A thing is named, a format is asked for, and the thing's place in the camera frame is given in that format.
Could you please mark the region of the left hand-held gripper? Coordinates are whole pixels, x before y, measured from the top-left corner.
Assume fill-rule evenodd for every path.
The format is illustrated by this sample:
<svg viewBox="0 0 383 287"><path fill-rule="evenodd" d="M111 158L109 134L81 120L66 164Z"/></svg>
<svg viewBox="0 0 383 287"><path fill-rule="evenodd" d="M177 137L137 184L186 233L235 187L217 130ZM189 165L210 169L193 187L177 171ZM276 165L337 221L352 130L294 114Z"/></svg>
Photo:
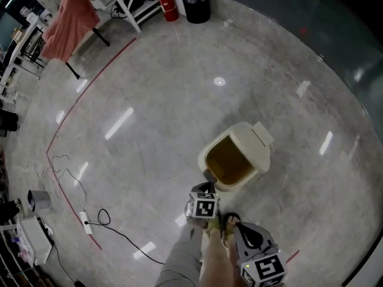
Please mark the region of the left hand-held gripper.
<svg viewBox="0 0 383 287"><path fill-rule="evenodd" d="M218 214L220 196L213 185L217 179L209 169L203 171L203 176L208 182L194 186L189 194L184 211L187 219L214 219Z"/></svg>

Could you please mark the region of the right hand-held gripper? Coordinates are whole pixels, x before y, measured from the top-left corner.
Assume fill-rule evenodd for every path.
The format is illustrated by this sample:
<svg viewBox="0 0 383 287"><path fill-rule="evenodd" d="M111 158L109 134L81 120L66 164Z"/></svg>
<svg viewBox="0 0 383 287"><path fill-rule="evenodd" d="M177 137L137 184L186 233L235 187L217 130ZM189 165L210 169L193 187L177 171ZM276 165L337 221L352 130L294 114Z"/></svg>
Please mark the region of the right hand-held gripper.
<svg viewBox="0 0 383 287"><path fill-rule="evenodd" d="M270 232L255 224L239 222L234 235L242 280L251 287L281 286L287 275L286 258Z"/></svg>

